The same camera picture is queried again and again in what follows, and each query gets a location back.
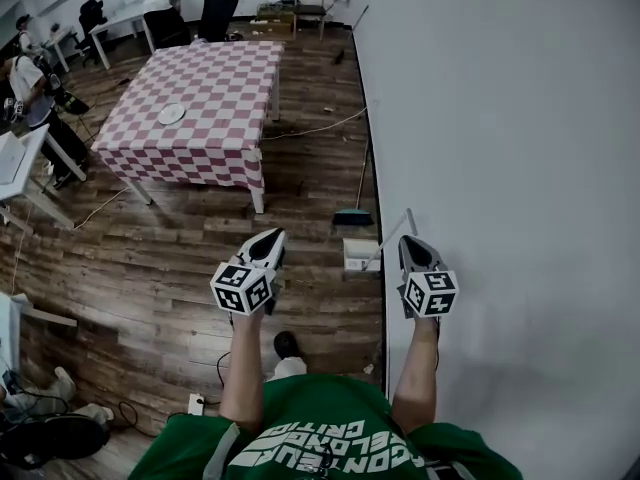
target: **power strip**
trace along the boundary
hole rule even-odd
[[[189,395],[189,414],[194,416],[204,415],[204,397],[202,395]]]

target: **white desk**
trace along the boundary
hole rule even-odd
[[[28,133],[20,140],[27,150],[22,158],[22,162],[20,163],[20,167],[18,168],[18,172],[16,173],[13,182],[6,185],[0,185],[0,201],[23,194],[31,200],[33,204],[43,212],[51,215],[51,217],[56,219],[64,227],[73,229],[75,227],[73,220],[71,220],[51,199],[49,199],[46,194],[43,193],[44,188],[42,185],[37,181],[30,179],[29,174],[31,173],[36,156],[42,147],[42,143],[46,140],[53,148],[56,155],[58,155],[62,161],[67,164],[69,169],[71,169],[71,172],[73,172],[73,174],[75,174],[80,180],[85,181],[87,179],[87,175],[82,172],[71,158],[69,158],[64,150],[49,134],[49,125],[42,126],[37,130]],[[15,217],[13,219],[18,220],[26,226],[26,223],[23,223],[19,219],[15,219]]]
[[[78,321],[35,309],[26,295],[9,297],[0,292],[0,385],[6,389],[2,374],[20,372],[20,317],[28,315],[47,322],[77,327]]]
[[[53,46],[53,49],[56,51],[56,54],[60,59],[60,64],[62,64],[62,67],[67,73],[69,72],[69,65],[67,64],[67,61],[65,60],[64,55],[62,54],[62,50],[60,49],[60,43],[74,33],[75,31],[73,27],[61,28],[55,34],[53,34],[53,36],[51,36],[51,39],[49,39],[44,44],[45,48],[51,48]]]
[[[149,31],[149,27],[147,27],[147,22],[144,21],[144,6],[141,3],[127,5],[126,7],[116,11],[115,15],[112,16],[106,23],[98,25],[97,27],[91,29],[91,36],[93,37],[93,41],[96,44],[96,48],[98,49],[98,53],[100,54],[100,58],[102,59],[102,63],[104,64],[105,69],[111,69],[111,64],[109,64],[109,60],[107,59],[107,56],[102,49],[102,45],[100,44],[100,40],[98,39],[98,34],[111,27],[115,27],[116,25],[131,23],[133,37],[138,37],[138,32],[136,31],[134,25],[136,21],[142,22],[142,28],[144,29],[144,33],[147,36],[147,42],[149,43],[149,48],[151,48],[151,53],[155,52],[156,49],[153,46],[153,38],[151,37],[151,32]]]

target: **table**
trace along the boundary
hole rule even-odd
[[[0,385],[6,389],[2,374],[7,370],[20,372],[20,317],[28,315],[47,322],[77,327],[78,321],[35,309],[26,295],[0,292]]]
[[[100,40],[98,39],[98,34],[103,32],[111,27],[115,27],[116,25],[121,25],[123,23],[131,23],[131,29],[133,31],[133,37],[138,37],[138,31],[135,28],[134,23],[136,21],[142,22],[142,28],[144,29],[144,33],[147,36],[147,42],[149,43],[149,48],[151,48],[151,53],[155,52],[155,46],[153,46],[153,38],[151,37],[151,32],[149,31],[149,27],[147,27],[147,22],[144,21],[144,6],[142,3],[134,3],[123,7],[116,11],[116,13],[109,18],[109,21],[103,23],[102,25],[97,25],[91,29],[91,36],[93,37],[93,42],[96,44],[96,48],[98,49],[98,53],[100,54],[100,58],[102,59],[102,64],[104,64],[105,69],[111,69],[111,64],[109,64],[109,60],[102,49],[102,45],[100,44]]]
[[[75,34],[73,27],[61,28],[56,33],[54,33],[53,36],[51,36],[51,39],[49,39],[44,44],[45,48],[51,48],[53,46],[53,49],[56,51],[56,54],[60,59],[60,64],[62,64],[62,67],[67,73],[69,72],[69,65],[67,64],[67,61],[64,58],[64,55],[62,54],[62,50],[60,49],[60,43],[64,41],[68,36],[73,34]]]
[[[200,43],[158,50],[131,82],[93,145],[146,204],[140,181],[239,186],[264,213],[258,148],[271,99],[279,118],[284,43]],[[186,109],[163,126],[169,104]]]
[[[69,166],[71,172],[73,172],[73,174],[75,174],[80,180],[85,181],[87,179],[87,175],[82,172],[71,158],[69,158],[64,150],[49,134],[49,125],[41,126],[37,130],[25,135],[20,140],[25,146],[26,152],[22,158],[22,162],[20,163],[20,167],[18,168],[18,172],[16,172],[13,182],[7,183],[6,185],[0,185],[0,201],[23,194],[31,200],[33,204],[39,207],[43,212],[48,213],[64,227],[73,229],[75,227],[73,220],[71,220],[53,201],[51,201],[51,199],[49,199],[46,194],[43,193],[44,188],[42,185],[35,180],[31,180],[29,178],[29,174],[31,173],[36,156],[42,147],[42,143],[46,140],[53,148],[56,155],[58,155],[62,161],[67,164],[67,166]],[[5,209],[2,213],[3,215],[6,215],[8,212]],[[28,228],[25,229],[25,231],[31,230],[31,228],[29,228],[26,223],[20,219],[13,217],[12,220],[22,229],[25,229],[25,227]]]

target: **table leg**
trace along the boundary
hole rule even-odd
[[[102,59],[102,64],[104,64],[104,69],[111,69],[111,64],[109,64],[109,60],[107,59],[107,56],[102,49],[100,39],[98,39],[98,34],[91,35],[93,36],[93,42],[96,44],[96,48],[98,50],[98,53],[100,54],[100,58]]]
[[[25,188],[24,195],[40,208],[43,212],[48,213],[56,219],[65,228],[73,229],[75,224],[73,221],[45,194],[42,193],[42,185],[34,180],[29,180]]]
[[[271,120],[280,121],[280,67],[276,69],[273,90],[271,91]]]
[[[253,207],[255,208],[256,213],[263,214],[264,213],[264,192],[262,192],[261,190],[252,190],[251,199],[253,199]]]
[[[60,45],[58,43],[56,43],[56,44],[53,45],[53,48],[56,51],[56,53],[58,54],[58,58],[60,59],[60,64],[62,64],[62,67],[68,73],[69,72],[69,64],[67,64],[67,61],[64,58],[64,55],[62,54],[62,50],[60,49]]]
[[[33,228],[31,226],[29,226],[29,224],[27,224],[22,219],[19,219],[18,217],[13,215],[9,211],[9,208],[4,206],[3,204],[0,204],[0,216],[2,216],[5,219],[7,219],[7,221],[10,222],[11,224],[14,224],[14,225],[18,226],[27,235],[33,235]]]
[[[153,203],[153,199],[151,199],[151,196],[140,186],[140,183],[131,180],[124,180],[124,182],[129,186],[131,192],[133,192],[144,204],[150,205]]]
[[[53,148],[56,155],[62,159],[62,161],[67,165],[67,167],[69,167],[69,169],[71,169],[71,172],[75,174],[80,181],[85,181],[87,179],[87,175],[82,172],[82,169],[80,169],[80,167],[78,167],[71,158],[69,158],[69,155],[64,152],[64,149],[60,147],[50,133],[47,132],[47,136],[44,140],[47,141],[47,144]]]
[[[144,33],[147,36],[147,43],[149,43],[149,49],[151,50],[151,53],[155,53],[156,47],[153,46],[153,37],[151,37],[151,31],[149,30],[147,22],[144,20],[144,18],[142,18],[142,28],[144,28]]]

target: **chair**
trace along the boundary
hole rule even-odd
[[[189,27],[175,9],[145,13],[144,21],[149,27],[156,48],[191,44]]]
[[[95,43],[93,42],[93,38],[91,37],[90,32],[98,25],[102,25],[107,22],[107,18],[102,14],[102,7],[104,3],[102,0],[99,2],[96,0],[88,0],[80,7],[80,25],[82,26],[82,30],[84,32],[84,39],[76,44],[76,49],[80,50],[81,53],[86,54],[84,59],[82,60],[82,65],[84,66],[87,63],[87,60],[93,59],[94,63],[97,64],[100,61],[100,54],[96,48]],[[107,31],[100,32],[98,34],[98,39],[100,42],[103,42],[107,37]]]
[[[210,43],[225,41],[229,23],[238,7],[238,0],[204,0],[198,37]]]
[[[295,0],[293,7],[293,39],[296,39],[298,34],[298,18],[320,20],[320,41],[322,41],[324,37],[324,22],[327,18],[324,0],[320,5],[301,4],[300,0]]]

